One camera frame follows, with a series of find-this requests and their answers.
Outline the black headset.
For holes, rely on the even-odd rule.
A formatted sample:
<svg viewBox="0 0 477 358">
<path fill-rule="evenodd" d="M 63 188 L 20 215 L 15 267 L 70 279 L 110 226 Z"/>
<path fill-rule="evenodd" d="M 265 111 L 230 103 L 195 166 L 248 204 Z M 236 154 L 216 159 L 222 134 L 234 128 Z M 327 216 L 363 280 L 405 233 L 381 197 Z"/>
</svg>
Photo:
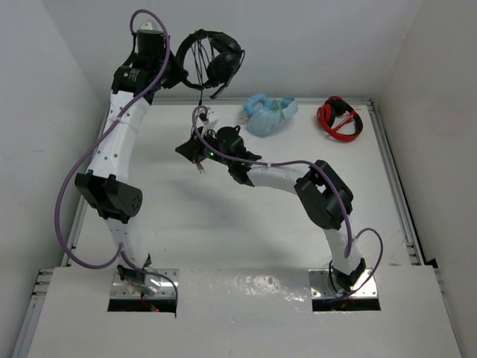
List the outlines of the black headset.
<svg viewBox="0 0 477 358">
<path fill-rule="evenodd" d="M 176 58 L 185 68 L 186 55 L 192 51 L 198 83 L 186 78 L 183 83 L 191 89 L 216 88 L 211 99 L 216 99 L 229 85 L 240 70 L 246 51 L 228 34 L 220 31 L 199 29 L 181 42 Z"/>
</svg>

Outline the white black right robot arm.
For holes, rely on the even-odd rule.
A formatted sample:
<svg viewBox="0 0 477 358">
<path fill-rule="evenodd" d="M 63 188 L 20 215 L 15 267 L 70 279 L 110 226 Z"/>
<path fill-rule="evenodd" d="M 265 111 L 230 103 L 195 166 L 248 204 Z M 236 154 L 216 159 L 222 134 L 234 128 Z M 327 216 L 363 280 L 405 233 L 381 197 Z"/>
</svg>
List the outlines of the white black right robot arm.
<svg viewBox="0 0 477 358">
<path fill-rule="evenodd" d="M 352 290 L 365 270 L 350 226 L 353 194 L 326 161 L 317 160 L 305 171 L 291 162 L 282 166 L 267 164 L 246 149 L 238 127 L 218 131 L 200 127 L 175 151 L 197 166 L 206 159 L 225 165 L 230 176 L 242 185 L 296 195 L 309 219 L 325 233 L 335 282 L 345 292 Z"/>
</svg>

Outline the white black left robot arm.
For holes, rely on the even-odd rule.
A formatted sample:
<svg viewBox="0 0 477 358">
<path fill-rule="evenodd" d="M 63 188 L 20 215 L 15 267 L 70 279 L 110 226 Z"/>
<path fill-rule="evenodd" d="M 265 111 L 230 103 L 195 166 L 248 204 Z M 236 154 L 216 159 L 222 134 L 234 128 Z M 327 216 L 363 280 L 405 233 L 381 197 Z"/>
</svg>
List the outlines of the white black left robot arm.
<svg viewBox="0 0 477 358">
<path fill-rule="evenodd" d="M 141 122 L 163 82 L 177 75 L 170 65 L 167 36 L 161 31 L 139 30 L 133 50 L 115 71 L 110 113 L 101 142 L 86 173 L 75 177 L 75 186 L 104 220 L 119 249 L 123 274 L 142 277 L 150 255 L 142 242 L 137 215 L 141 189 L 129 181 L 129 166 Z"/>
</svg>

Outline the light blue headphones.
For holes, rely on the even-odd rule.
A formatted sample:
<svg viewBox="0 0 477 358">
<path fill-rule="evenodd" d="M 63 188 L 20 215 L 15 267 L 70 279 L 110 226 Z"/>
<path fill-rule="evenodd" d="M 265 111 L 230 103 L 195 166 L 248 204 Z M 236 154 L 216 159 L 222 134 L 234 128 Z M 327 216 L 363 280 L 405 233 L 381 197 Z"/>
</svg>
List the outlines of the light blue headphones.
<svg viewBox="0 0 477 358">
<path fill-rule="evenodd" d="M 238 120 L 255 136 L 271 135 L 298 112 L 295 98 L 269 98 L 264 93 L 251 96 L 238 113 Z"/>
</svg>

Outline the red black headphones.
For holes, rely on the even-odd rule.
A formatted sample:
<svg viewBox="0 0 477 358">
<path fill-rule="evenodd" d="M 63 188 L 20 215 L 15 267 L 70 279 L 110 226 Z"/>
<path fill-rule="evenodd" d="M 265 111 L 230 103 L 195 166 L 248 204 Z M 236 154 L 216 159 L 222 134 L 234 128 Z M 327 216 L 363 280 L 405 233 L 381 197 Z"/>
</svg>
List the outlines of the red black headphones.
<svg viewBox="0 0 477 358">
<path fill-rule="evenodd" d="M 321 129 L 338 142 L 352 142 L 364 129 L 363 121 L 356 109 L 340 96 L 329 97 L 318 108 L 316 117 Z M 350 124 L 354 125 L 354 131 L 351 134 L 343 133 L 341 129 Z"/>
</svg>

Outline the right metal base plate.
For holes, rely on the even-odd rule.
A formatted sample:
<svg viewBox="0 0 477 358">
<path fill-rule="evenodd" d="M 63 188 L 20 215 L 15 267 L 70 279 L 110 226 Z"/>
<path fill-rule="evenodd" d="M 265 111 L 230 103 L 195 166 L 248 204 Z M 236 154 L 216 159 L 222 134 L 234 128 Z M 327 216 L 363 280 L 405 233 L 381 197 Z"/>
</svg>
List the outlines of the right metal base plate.
<svg viewBox="0 0 477 358">
<path fill-rule="evenodd" d="M 327 269 L 309 269 L 308 274 L 313 299 L 326 300 L 340 298 L 346 294 L 344 289 L 342 289 L 335 280 L 333 283 L 337 290 L 333 289 Z M 352 299 L 377 299 L 379 297 L 376 281 L 374 276 L 371 275 L 370 269 L 366 269 L 359 277 L 355 285 L 351 287 L 351 292 L 348 298 Z"/>
</svg>

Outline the metal base plate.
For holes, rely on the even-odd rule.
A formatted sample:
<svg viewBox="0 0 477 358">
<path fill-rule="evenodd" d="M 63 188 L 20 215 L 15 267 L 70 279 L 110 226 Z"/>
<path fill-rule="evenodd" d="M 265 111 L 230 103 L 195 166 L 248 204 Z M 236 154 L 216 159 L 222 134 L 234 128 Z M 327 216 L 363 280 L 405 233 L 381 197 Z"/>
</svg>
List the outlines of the metal base plate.
<svg viewBox="0 0 477 358">
<path fill-rule="evenodd" d="M 340 298 L 346 294 L 344 289 L 342 289 L 335 280 L 333 283 L 337 290 L 333 289 L 327 269 L 309 269 L 308 274 L 313 299 L 326 300 Z M 379 297 L 376 281 L 374 276 L 371 275 L 370 269 L 366 269 L 359 277 L 355 285 L 351 287 L 351 292 L 348 298 L 352 299 L 377 299 Z"/>
<path fill-rule="evenodd" d="M 157 275 L 143 275 L 129 268 L 117 269 L 110 290 L 112 299 L 140 299 L 141 294 L 149 299 L 174 299 L 176 294 L 172 281 L 179 286 L 179 270 L 153 268 Z"/>
</svg>

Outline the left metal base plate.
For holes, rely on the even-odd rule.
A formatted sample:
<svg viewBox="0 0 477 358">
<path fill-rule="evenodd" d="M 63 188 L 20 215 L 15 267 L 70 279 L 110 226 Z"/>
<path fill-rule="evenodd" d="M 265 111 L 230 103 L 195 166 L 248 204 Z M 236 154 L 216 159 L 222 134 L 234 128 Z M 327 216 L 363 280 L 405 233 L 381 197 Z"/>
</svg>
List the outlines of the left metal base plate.
<svg viewBox="0 0 477 358">
<path fill-rule="evenodd" d="M 143 275 L 129 268 L 117 269 L 110 290 L 112 299 L 140 299 L 141 294 L 149 299 L 174 299 L 176 294 L 172 281 L 179 286 L 179 270 L 153 268 L 157 275 Z"/>
</svg>

